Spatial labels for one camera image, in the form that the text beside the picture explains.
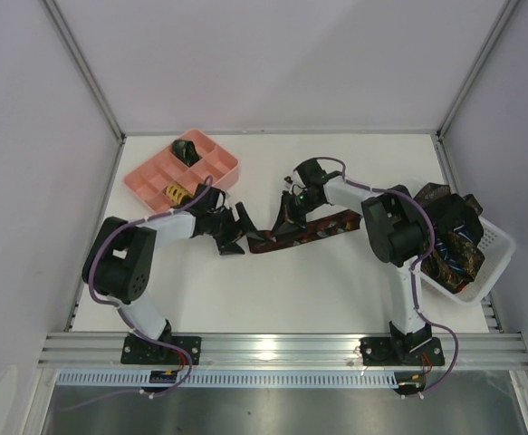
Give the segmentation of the dark red patterned tie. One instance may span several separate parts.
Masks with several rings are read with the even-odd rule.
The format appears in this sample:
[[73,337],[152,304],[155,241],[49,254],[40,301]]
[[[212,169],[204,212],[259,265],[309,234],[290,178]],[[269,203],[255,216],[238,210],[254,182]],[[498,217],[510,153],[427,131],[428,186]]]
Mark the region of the dark red patterned tie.
[[299,228],[280,236],[272,236],[270,230],[265,230],[263,240],[247,237],[247,244],[251,254],[266,254],[356,231],[360,228],[361,220],[360,214],[343,210],[308,222],[305,229]]

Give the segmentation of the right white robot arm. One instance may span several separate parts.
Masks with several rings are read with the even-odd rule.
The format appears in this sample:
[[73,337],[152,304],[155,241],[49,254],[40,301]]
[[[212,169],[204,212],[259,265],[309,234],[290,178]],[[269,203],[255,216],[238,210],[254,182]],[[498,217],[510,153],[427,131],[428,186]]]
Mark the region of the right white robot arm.
[[392,320],[389,336],[368,337],[360,344],[360,355],[367,366],[409,365],[421,362],[418,351],[432,340],[432,327],[419,307],[420,263],[425,244],[432,240],[433,228],[424,209],[403,185],[375,188],[353,181],[341,170],[327,172],[320,158],[300,163],[300,191],[288,188],[282,194],[280,211],[271,233],[283,236],[306,229],[306,216],[324,206],[340,206],[360,214],[374,256],[395,268],[389,285]]

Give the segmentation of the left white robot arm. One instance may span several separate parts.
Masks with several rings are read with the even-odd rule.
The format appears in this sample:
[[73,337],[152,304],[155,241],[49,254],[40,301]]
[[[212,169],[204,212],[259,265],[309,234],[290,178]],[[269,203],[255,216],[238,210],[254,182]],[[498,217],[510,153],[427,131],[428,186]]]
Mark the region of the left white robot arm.
[[192,194],[184,193],[175,206],[138,220],[106,218],[95,237],[82,268],[82,281],[98,305],[114,308],[131,330],[134,351],[150,350],[143,361],[179,363],[190,361],[176,345],[169,321],[147,293],[155,250],[179,240],[210,236],[220,255],[242,255],[242,237],[265,241],[238,202],[225,203],[225,192],[207,181]]

